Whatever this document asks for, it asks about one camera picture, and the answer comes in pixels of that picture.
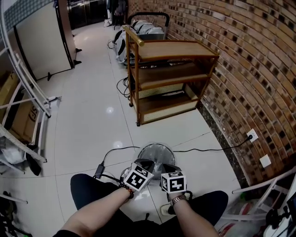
forearm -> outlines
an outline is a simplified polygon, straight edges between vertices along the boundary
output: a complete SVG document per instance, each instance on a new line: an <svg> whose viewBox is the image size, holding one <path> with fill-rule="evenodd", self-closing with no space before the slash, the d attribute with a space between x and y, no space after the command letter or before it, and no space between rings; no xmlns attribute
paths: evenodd
<svg viewBox="0 0 296 237"><path fill-rule="evenodd" d="M74 232L81 237L92 236L111 219L129 196L128 190L120 188L108 196L88 204L71 216L62 230Z"/></svg>
<svg viewBox="0 0 296 237"><path fill-rule="evenodd" d="M174 206L181 229L186 237L218 237L215 228L206 219L195 213L186 200Z"/></svg>

wristwatch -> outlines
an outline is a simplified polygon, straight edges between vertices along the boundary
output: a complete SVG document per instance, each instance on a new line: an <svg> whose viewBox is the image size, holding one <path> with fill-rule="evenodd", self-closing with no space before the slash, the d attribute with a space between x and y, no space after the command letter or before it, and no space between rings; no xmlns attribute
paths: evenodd
<svg viewBox="0 0 296 237"><path fill-rule="evenodd" d="M171 204L171 206L173 206L174 204L176 204L177 202L179 202L181 200L187 200L186 196L185 195L177 196L170 201L170 204Z"/></svg>

wall socket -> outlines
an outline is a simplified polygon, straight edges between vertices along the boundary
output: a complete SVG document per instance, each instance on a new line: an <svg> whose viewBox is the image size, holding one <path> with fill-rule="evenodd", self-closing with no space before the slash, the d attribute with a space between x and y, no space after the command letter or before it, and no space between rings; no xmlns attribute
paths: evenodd
<svg viewBox="0 0 296 237"><path fill-rule="evenodd" d="M250 135L252 135L252 139L250 139L251 143L258 139L257 133L253 128L247 133L247 136L250 136Z"/></svg>

cardboard box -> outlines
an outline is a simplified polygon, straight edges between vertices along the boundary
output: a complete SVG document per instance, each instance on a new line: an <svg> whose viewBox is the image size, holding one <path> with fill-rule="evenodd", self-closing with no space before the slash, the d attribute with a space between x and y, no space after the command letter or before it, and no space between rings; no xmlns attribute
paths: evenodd
<svg viewBox="0 0 296 237"><path fill-rule="evenodd" d="M37 115L38 110L31 101L21 103L9 132L21 142L32 142Z"/></svg>
<svg viewBox="0 0 296 237"><path fill-rule="evenodd" d="M0 106L9 103L13 92L18 85L18 77L14 73L6 72L0 78ZM0 121L2 122L6 108L0 109Z"/></svg>

white tile floor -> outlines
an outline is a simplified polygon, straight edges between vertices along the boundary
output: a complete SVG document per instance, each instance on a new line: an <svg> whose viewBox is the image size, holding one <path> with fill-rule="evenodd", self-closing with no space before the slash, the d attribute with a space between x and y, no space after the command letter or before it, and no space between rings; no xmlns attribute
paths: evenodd
<svg viewBox="0 0 296 237"><path fill-rule="evenodd" d="M110 149L117 146L142 146L149 141L167 143L173 149L221 148L198 110L154 123L136 126L136 114L116 89L116 83L127 76L125 68L106 46L115 32L103 24L74 31L75 44L83 51L77 54L82 64L75 69L54 75L50 81L38 83L50 96L62 96L58 112L49 119L46 157L40 177L26 169L25 175L14 171L0 178L3 189L13 196L28 200L18 204L21 227L34 236L50 237L76 211L70 192L70 179L75 173L93 175ZM110 153L106 171L116 177L130 165L135 150ZM240 188L224 152L177 153L177 164L188 180L195 196L215 190L229 195ZM161 223L168 220L159 212L167 202L158 182L151 182L121 209L132 220L145 218Z"/></svg>

